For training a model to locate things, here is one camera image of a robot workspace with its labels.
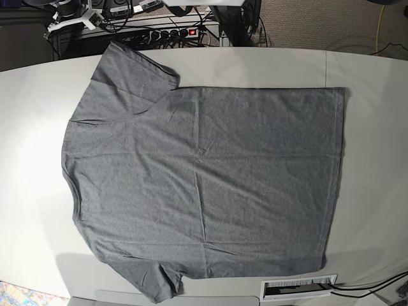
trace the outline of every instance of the t-shirt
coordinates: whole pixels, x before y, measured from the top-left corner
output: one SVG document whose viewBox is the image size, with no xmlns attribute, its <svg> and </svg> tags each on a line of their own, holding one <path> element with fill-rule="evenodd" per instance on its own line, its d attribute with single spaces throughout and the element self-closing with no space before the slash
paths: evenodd
<svg viewBox="0 0 408 306">
<path fill-rule="evenodd" d="M 182 275 L 321 269 L 344 89 L 178 84 L 125 46 L 103 54 L 62 148 L 92 252 L 154 303 L 176 295 Z"/>
</svg>

